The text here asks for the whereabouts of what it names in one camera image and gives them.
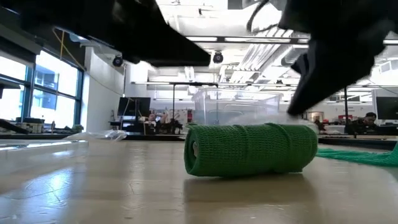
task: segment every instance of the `clear plastic container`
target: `clear plastic container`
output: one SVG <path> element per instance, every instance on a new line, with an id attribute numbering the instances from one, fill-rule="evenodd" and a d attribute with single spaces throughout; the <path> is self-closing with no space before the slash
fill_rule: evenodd
<path id="1" fill-rule="evenodd" d="M 196 124 L 232 124 L 237 117 L 256 119 L 278 114 L 280 93 L 263 91 L 200 89 L 194 96 L 193 122 Z"/>

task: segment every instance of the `beige table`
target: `beige table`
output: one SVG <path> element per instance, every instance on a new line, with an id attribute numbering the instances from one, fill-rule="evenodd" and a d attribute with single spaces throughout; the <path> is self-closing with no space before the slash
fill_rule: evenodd
<path id="1" fill-rule="evenodd" d="M 398 223 L 398 169 L 316 158 L 302 174 L 186 174 L 182 142 L 91 142 L 0 179 L 0 223 Z"/>

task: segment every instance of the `computer monitor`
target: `computer monitor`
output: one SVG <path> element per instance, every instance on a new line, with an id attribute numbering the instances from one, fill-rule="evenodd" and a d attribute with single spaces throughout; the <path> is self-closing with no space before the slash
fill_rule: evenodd
<path id="1" fill-rule="evenodd" d="M 378 119 L 398 119 L 398 97 L 376 97 Z"/>
<path id="2" fill-rule="evenodd" d="M 148 117 L 150 115 L 149 107 L 150 97 L 120 97 L 118 116 Z"/>

